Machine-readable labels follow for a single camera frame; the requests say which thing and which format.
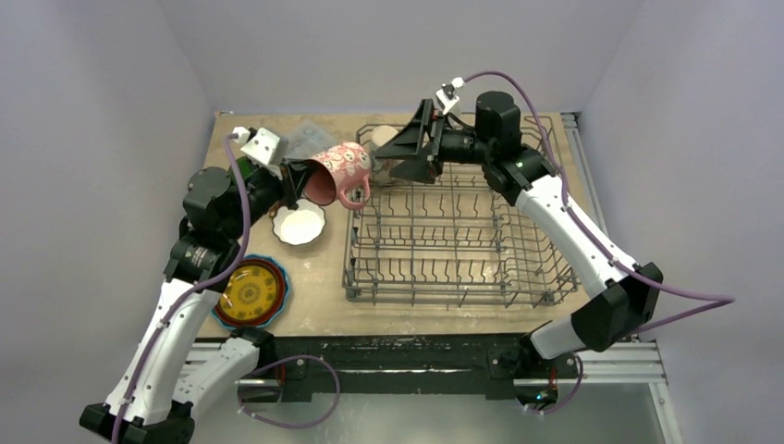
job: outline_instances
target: white wall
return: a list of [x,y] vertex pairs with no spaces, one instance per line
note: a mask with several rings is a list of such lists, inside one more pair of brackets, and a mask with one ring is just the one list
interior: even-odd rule
[[0,59],[0,442],[102,442],[210,109],[154,0],[6,2]]
[[[210,105],[238,112],[412,111],[442,82],[493,68],[541,110],[579,110],[642,3],[160,1]],[[475,92],[506,87],[483,81]]]
[[690,443],[781,441],[782,17],[645,2],[580,118],[610,234],[671,284],[738,296],[655,334]]

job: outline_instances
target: wooden table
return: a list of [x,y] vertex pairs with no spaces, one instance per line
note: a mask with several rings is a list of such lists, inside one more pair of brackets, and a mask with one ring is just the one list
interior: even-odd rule
[[[411,114],[361,115],[257,115],[216,116],[213,135],[204,161],[205,167],[228,167],[221,138],[235,127],[265,127],[286,134],[309,119],[339,141],[353,141],[354,132],[367,123],[406,123]],[[558,114],[543,117],[552,125],[551,142],[570,179],[571,194],[580,206],[589,208],[578,178],[566,132]],[[525,125],[535,128],[526,117]],[[235,155],[241,155],[234,146]],[[567,315],[587,301],[582,289],[555,306],[514,304],[502,306],[393,305],[349,302],[341,286],[343,254],[346,246],[348,212],[337,203],[325,209],[326,226],[322,235],[307,246],[293,247],[280,242],[272,233],[270,217],[262,217],[251,229],[248,254],[274,257],[289,273],[291,293],[288,307],[267,329],[277,336],[458,334],[530,331],[544,321]],[[210,316],[199,337],[228,336]]]

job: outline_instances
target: white bowl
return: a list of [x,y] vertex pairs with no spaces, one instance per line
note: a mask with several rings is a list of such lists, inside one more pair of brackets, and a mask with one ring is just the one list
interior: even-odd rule
[[299,199],[297,205],[297,210],[289,210],[285,206],[279,208],[272,220],[273,233],[289,245],[312,242],[324,231],[326,224],[322,207],[307,199]]

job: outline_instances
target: pink mug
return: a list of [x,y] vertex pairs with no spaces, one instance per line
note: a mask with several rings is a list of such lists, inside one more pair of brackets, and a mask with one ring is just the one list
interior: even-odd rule
[[[362,145],[343,142],[309,159],[318,164],[305,184],[304,194],[311,202],[329,205],[336,198],[349,210],[362,209],[370,199],[369,178],[373,165]],[[362,186],[364,201],[349,200],[349,191]]]

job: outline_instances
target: wire dish rack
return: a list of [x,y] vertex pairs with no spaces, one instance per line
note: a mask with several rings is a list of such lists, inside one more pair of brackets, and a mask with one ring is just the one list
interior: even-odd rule
[[[357,143],[367,147],[379,125],[360,128]],[[541,150],[538,133],[522,130]],[[579,286],[555,245],[489,188],[480,166],[446,164],[433,185],[373,187],[368,204],[349,212],[348,230],[343,287],[352,302],[555,305]]]

